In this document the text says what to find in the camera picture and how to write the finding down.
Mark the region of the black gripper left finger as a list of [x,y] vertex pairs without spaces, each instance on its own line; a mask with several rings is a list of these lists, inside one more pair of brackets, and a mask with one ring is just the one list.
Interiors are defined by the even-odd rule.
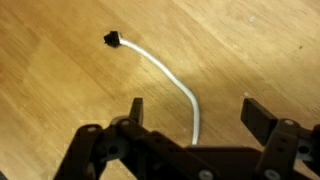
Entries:
[[135,98],[133,100],[131,110],[129,113],[129,118],[139,125],[143,124],[143,99]]

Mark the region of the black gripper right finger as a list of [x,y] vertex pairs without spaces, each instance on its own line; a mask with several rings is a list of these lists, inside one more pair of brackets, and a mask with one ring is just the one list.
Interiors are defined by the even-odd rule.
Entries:
[[265,146],[278,119],[254,98],[245,98],[241,110],[241,122],[255,139]]

